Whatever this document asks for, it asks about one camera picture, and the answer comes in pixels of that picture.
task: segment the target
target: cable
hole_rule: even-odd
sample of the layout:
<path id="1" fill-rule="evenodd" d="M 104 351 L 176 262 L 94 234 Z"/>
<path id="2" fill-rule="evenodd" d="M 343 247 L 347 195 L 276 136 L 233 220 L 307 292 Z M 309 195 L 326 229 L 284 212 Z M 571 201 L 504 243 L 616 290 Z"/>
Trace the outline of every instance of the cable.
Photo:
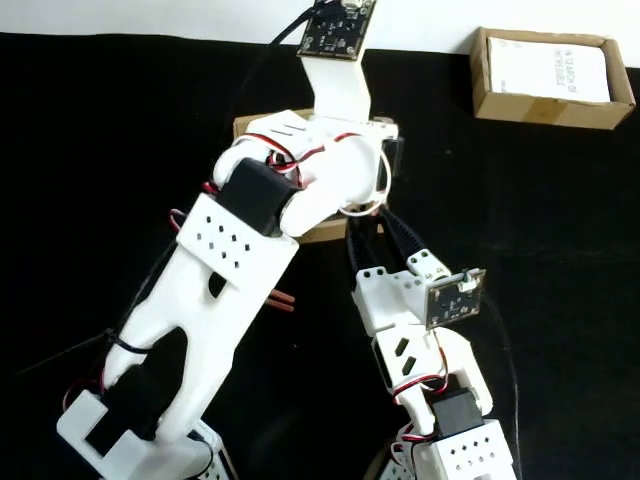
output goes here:
<path id="1" fill-rule="evenodd" d="M 240 135 L 238 138 L 234 140 L 231 146 L 235 147 L 239 143 L 247 140 L 253 140 L 253 141 L 262 143 L 265 147 L 269 148 L 269 150 L 273 150 L 275 152 L 278 152 L 284 155 L 285 157 L 288 157 L 290 162 L 296 161 L 293 154 L 286 147 L 283 147 L 272 138 L 269 138 L 266 135 L 262 135 L 261 133 L 245 133 L 244 135 Z"/>
<path id="2" fill-rule="evenodd" d="M 224 138 L 226 132 L 231 128 L 233 124 L 233 118 L 235 115 L 236 104 L 238 100 L 244 95 L 245 90 L 249 86 L 253 77 L 255 77 L 256 73 L 260 71 L 262 66 L 266 63 L 267 60 L 271 57 L 274 50 L 278 45 L 280 45 L 289 35 L 291 35 L 295 30 L 298 29 L 302 24 L 304 24 L 307 20 L 310 20 L 312 17 L 322 17 L 322 16 L 330 16 L 337 11 L 342 9 L 341 2 L 338 0 L 325 0 L 323 2 L 319 2 L 314 4 L 312 7 L 306 9 L 304 12 L 298 16 L 291 24 L 289 24 L 282 32 L 280 32 L 272 41 L 265 47 L 262 54 L 256 62 L 249 67 L 247 73 L 240 83 L 240 86 L 236 90 L 236 93 L 231 97 L 231 101 L 229 102 L 229 110 L 227 112 L 224 125 L 222 128 L 222 135 L 220 139 L 220 146 L 224 144 L 222 139 Z"/>
<path id="3" fill-rule="evenodd" d="M 198 473 L 197 475 L 194 475 L 194 476 L 193 476 L 193 478 L 199 478 L 199 477 L 201 477 L 202 475 L 204 475 L 205 473 L 207 473 L 207 471 L 211 468 L 211 465 L 213 465 L 213 459 L 215 458 L 215 455 L 216 455 L 216 454 L 213 452 L 213 447 L 212 447 L 211 445 L 209 445 L 209 444 L 205 441 L 205 439 L 204 439 L 204 438 L 199 438 L 199 439 L 197 439 L 197 440 L 195 440 L 195 441 L 196 441 L 196 442 L 202 442 L 202 443 L 204 443 L 204 444 L 207 446 L 207 448 L 209 449 L 209 454 L 210 454 L 210 457 L 209 457 L 209 463 L 207 463 L 207 466 L 206 466 L 206 467 L 204 467 L 204 469 L 203 469 L 200 473 Z"/>
<path id="4" fill-rule="evenodd" d="M 502 344 L 504 346 L 504 350 L 507 354 L 507 359 L 509 362 L 509 371 L 511 373 L 511 381 L 513 382 L 513 404 L 514 404 L 514 412 L 513 412 L 513 437 L 515 443 L 515 464 L 518 473 L 518 478 L 523 480 L 522 476 L 522 460 L 520 456 L 520 387 L 518 385 L 518 374 L 516 371 L 516 364 L 513 359 L 513 350 L 511 348 L 511 339 L 509 338 L 509 332 L 507 331 L 507 327 L 504 323 L 504 319 L 500 314 L 500 310 L 496 303 L 489 297 L 486 293 L 482 295 L 482 301 L 489 309 L 489 313 L 498 324 L 498 330 L 500 331 L 500 337 L 502 339 Z"/>
<path id="5" fill-rule="evenodd" d="M 384 191 L 382 193 L 379 193 L 381 199 L 376 200 L 373 206 L 362 212 L 351 212 L 349 210 L 346 210 L 345 208 L 341 208 L 339 209 L 340 213 L 346 215 L 347 217 L 366 217 L 378 210 L 387 201 L 387 198 L 391 193 L 391 163 L 389 162 L 389 157 L 387 157 L 387 154 L 384 152 L 382 146 L 380 147 L 380 158 L 382 158 L 382 163 L 384 164 L 384 169 L 387 175 L 387 185 L 385 186 Z"/>
<path id="6" fill-rule="evenodd" d="M 165 249 L 162 251 L 160 256 L 156 259 L 156 261 L 151 266 L 151 269 L 149 270 L 149 274 L 145 277 L 145 279 L 142 281 L 142 283 L 138 287 L 138 291 L 134 295 L 133 300 L 131 300 L 131 303 L 127 307 L 127 310 L 125 311 L 124 315 L 120 319 L 120 322 L 118 322 L 118 325 L 116 326 L 116 328 L 113 329 L 114 331 L 119 332 L 120 330 L 122 330 L 124 323 L 127 321 L 129 316 L 131 316 L 131 312 L 133 312 L 133 309 L 136 308 L 140 303 L 140 297 L 142 297 L 142 294 L 144 293 L 147 286 L 149 285 L 149 282 L 151 282 L 153 277 L 155 277 L 155 275 L 158 273 L 160 266 L 164 263 L 164 261 L 167 259 L 169 254 L 173 251 L 175 246 L 176 246 L 175 239 L 171 239 L 169 244 L 165 247 Z"/>
<path id="7" fill-rule="evenodd" d="M 71 392 L 73 392 L 73 390 L 76 387 L 80 387 L 80 386 L 88 387 L 89 385 L 96 385 L 97 383 L 98 382 L 96 380 L 87 380 L 83 378 L 72 382 L 71 385 L 69 385 L 69 388 L 67 388 L 67 391 L 64 392 L 64 396 L 62 397 L 62 412 L 63 413 L 66 412 L 67 408 L 69 408 L 69 395 L 71 394 Z"/>
<path id="8" fill-rule="evenodd" d="M 176 215 L 185 219 L 187 218 L 187 214 L 182 210 L 178 210 L 177 208 L 172 208 L 171 210 L 169 210 L 169 225 L 171 225 L 171 228 L 177 233 L 180 231 L 182 226 L 176 220 Z"/>
<path id="9" fill-rule="evenodd" d="M 15 372 L 13 374 L 13 377 L 20 377 L 22 375 L 25 375 L 33 370 L 36 370 L 50 362 L 53 362 L 55 360 L 57 360 L 58 358 L 71 353 L 75 350 L 78 350 L 80 348 L 84 348 L 84 347 L 88 347 L 89 345 L 93 345 L 94 343 L 98 343 L 100 340 L 104 339 L 105 336 L 108 336 L 108 332 L 111 331 L 112 335 L 110 338 L 116 338 L 119 340 L 119 338 L 117 337 L 117 335 L 115 335 L 115 331 L 119 331 L 122 328 L 122 325 L 124 325 L 124 323 L 127 321 L 127 319 L 129 318 L 129 316 L 131 315 L 131 312 L 133 311 L 133 309 L 138 305 L 138 303 L 140 303 L 140 297 L 142 296 L 142 294 L 144 293 L 145 289 L 147 288 L 147 285 L 149 284 L 149 282 L 151 281 L 151 279 L 155 276 L 155 274 L 157 273 L 157 270 L 160 268 L 160 265 L 162 265 L 162 263 L 164 262 L 164 260 L 166 259 L 166 257 L 169 255 L 169 253 L 171 253 L 171 251 L 173 250 L 175 245 L 175 242 L 173 241 L 173 239 L 171 240 L 171 242 L 169 243 L 169 245 L 163 250 L 163 252 L 160 254 L 160 256 L 157 258 L 157 260 L 155 261 L 155 263 L 153 264 L 153 266 L 151 267 L 151 270 L 149 272 L 149 274 L 147 275 L 147 277 L 143 280 L 142 284 L 140 284 L 140 287 L 138 288 L 138 291 L 136 292 L 135 296 L 133 297 L 133 300 L 131 301 L 131 303 L 129 304 L 129 306 L 127 307 L 127 310 L 125 311 L 124 315 L 122 316 L 118 327 L 116 329 L 107 329 L 103 332 L 100 332 L 97 335 L 94 335 L 93 337 L 89 337 L 86 340 L 83 340 L 80 343 L 77 343 L 65 350 L 62 350 L 58 353 L 55 353 L 53 355 L 51 355 L 50 357 L 45 358 L 44 360 L 41 360 L 37 363 L 34 363 L 33 365 L 30 365 L 26 368 L 23 368 L 22 370 L 19 370 L 18 372 Z M 136 349 L 136 347 L 132 347 L 128 344 L 126 344 L 125 342 L 123 342 L 122 340 L 119 340 L 120 342 L 120 346 L 128 349 L 129 351 L 132 351 L 132 349 Z"/>
<path id="10" fill-rule="evenodd" d="M 127 342 L 122 340 L 118 335 L 116 335 L 116 333 L 113 331 L 112 328 L 107 328 L 104 334 L 111 343 L 113 343 L 114 345 L 118 345 L 120 348 L 126 350 L 127 352 L 134 353 L 136 355 L 146 355 L 152 350 L 151 348 L 139 348 L 139 347 L 133 347 L 129 345 Z"/>
<path id="11" fill-rule="evenodd" d="M 102 333 L 100 333 L 98 335 L 95 335 L 93 337 L 90 337 L 90 338 L 88 338 L 86 340 L 83 340 L 82 342 L 77 343 L 77 344 L 75 344 L 75 345 L 73 345 L 73 346 L 71 346 L 71 347 L 69 347 L 69 348 L 67 348 L 65 350 L 62 350 L 62 351 L 60 351 L 58 353 L 55 353 L 55 354 L 51 355 L 50 357 L 45 358 L 44 360 L 41 360 L 41 361 L 39 361 L 37 363 L 34 363 L 33 365 L 30 365 L 30 366 L 28 366 L 26 368 L 23 368 L 22 370 L 19 370 L 18 372 L 15 372 L 13 374 L 13 376 L 14 377 L 20 377 L 22 375 L 25 375 L 25 374 L 31 372 L 32 370 L 35 370 L 37 368 L 42 367 L 43 365 L 46 365 L 49 362 L 53 362 L 54 360 L 57 360 L 58 358 L 62 357 L 63 355 L 66 355 L 67 353 L 71 353 L 71 352 L 73 352 L 75 350 L 78 350 L 80 348 L 88 347 L 89 345 L 97 343 L 100 340 L 102 340 L 103 338 L 104 338 L 104 332 L 102 332 Z"/>

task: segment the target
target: black fabric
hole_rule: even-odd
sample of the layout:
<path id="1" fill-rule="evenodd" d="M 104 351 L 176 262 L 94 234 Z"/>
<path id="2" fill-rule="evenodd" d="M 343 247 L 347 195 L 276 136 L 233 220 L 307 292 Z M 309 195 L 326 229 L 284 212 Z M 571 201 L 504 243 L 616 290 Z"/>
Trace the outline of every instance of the black fabric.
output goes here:
<path id="1" fill-rule="evenodd" d="M 190 208 L 228 145 L 227 102 L 260 49 L 0 35 L 0 51 L 13 372 L 114 325 L 171 236 L 167 211 Z M 406 138 L 394 212 L 452 270 L 488 268 L 520 374 L 525 478 L 637 478 L 640 115 L 613 132 L 480 121 L 466 57 L 372 51 L 364 63 L 373 113 Z M 640 71 L 629 74 L 640 97 Z M 239 113 L 311 103 L 282 48 Z M 301 248 L 280 285 L 296 312 L 260 314 L 206 415 L 243 479 L 361 478 L 406 421 L 345 258 L 342 242 Z M 455 328 L 511 439 L 495 323 L 482 312 Z M 96 350 L 10 381 L 8 478 L 96 477 L 55 433 L 60 399 Z"/>

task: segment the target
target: red wire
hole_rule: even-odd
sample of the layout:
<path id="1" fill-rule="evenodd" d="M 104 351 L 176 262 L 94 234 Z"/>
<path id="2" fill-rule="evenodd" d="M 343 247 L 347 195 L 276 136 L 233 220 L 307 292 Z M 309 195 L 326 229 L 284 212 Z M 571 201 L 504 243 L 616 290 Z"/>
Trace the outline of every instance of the red wire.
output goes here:
<path id="1" fill-rule="evenodd" d="M 300 157 L 300 160 L 298 160 L 298 162 L 304 162 L 305 160 L 308 160 L 309 158 L 311 158 L 314 155 L 316 155 L 317 153 L 322 153 L 325 150 L 326 149 L 324 148 L 324 145 L 322 147 L 318 147 L 318 148 L 314 148 L 313 150 L 309 150 L 302 157 Z"/>
<path id="2" fill-rule="evenodd" d="M 428 382 L 429 380 L 445 380 L 445 379 L 444 379 L 444 377 L 442 377 L 440 375 L 422 375 L 421 377 L 418 377 L 418 378 L 416 378 L 414 380 L 411 380 L 410 382 L 407 382 L 404 385 L 400 385 L 397 389 L 395 389 L 393 391 L 393 393 L 391 394 L 391 396 L 393 398 L 393 401 L 395 403 L 398 403 L 396 397 L 398 395 L 400 395 L 402 392 L 404 392 L 405 390 L 408 390 L 409 388 L 411 388 L 411 387 L 413 387 L 415 385 L 418 385 L 420 383 Z"/>
<path id="3" fill-rule="evenodd" d="M 220 191 L 218 190 L 217 187 L 213 186 L 210 182 L 204 182 L 202 184 L 202 189 L 207 192 L 210 193 L 211 195 L 217 195 L 218 193 L 220 193 Z"/>
<path id="4" fill-rule="evenodd" d="M 359 137 L 359 136 L 360 136 L 359 133 L 347 132 L 347 133 L 342 133 L 342 134 L 338 135 L 336 138 L 333 139 L 333 141 L 338 143 L 338 142 L 341 142 L 342 140 L 344 140 L 345 138 Z"/>
<path id="5" fill-rule="evenodd" d="M 292 161 L 295 162 L 294 156 L 291 155 L 291 152 L 287 148 L 283 147 L 278 142 L 276 142 L 275 140 L 267 137 L 266 135 L 262 135 L 260 133 L 245 133 L 244 135 L 247 136 L 247 137 L 259 138 L 263 142 L 268 143 L 269 145 L 274 147 L 276 150 L 281 150 L 282 153 L 284 153 L 287 157 L 289 157 Z"/>
<path id="6" fill-rule="evenodd" d="M 62 411 L 66 412 L 67 408 L 69 408 L 69 394 L 73 391 L 74 388 L 77 388 L 79 386 L 93 385 L 95 383 L 98 382 L 96 380 L 87 380 L 85 378 L 78 378 L 71 382 L 71 385 L 69 385 L 69 388 L 67 388 L 67 391 L 64 392 L 64 396 L 62 397 Z"/>

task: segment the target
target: brown cardboard box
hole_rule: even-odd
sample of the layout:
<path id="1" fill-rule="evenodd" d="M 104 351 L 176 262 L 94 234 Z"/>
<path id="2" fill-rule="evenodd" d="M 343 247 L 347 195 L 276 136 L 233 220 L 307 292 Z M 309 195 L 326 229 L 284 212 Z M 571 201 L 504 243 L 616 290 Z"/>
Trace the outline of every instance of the brown cardboard box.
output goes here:
<path id="1" fill-rule="evenodd" d="M 304 118 L 309 118 L 313 113 L 312 109 L 294 110 L 298 115 Z M 247 117 L 236 118 L 233 122 L 233 136 L 239 137 L 247 131 L 249 123 L 258 118 L 271 115 L 270 113 L 264 113 L 261 115 L 251 115 Z M 347 220 L 341 215 L 335 215 L 327 221 L 321 223 L 313 230 L 307 232 L 301 238 L 298 239 L 300 243 L 321 243 L 329 242 L 331 240 L 340 240 L 344 238 L 347 228 Z"/>
<path id="2" fill-rule="evenodd" d="M 577 102 L 491 91 L 489 37 L 524 42 L 566 43 L 600 47 L 607 64 L 613 101 Z M 536 33 L 480 28 L 471 50 L 473 106 L 478 118 L 613 130 L 636 106 L 615 40 L 595 35 Z"/>

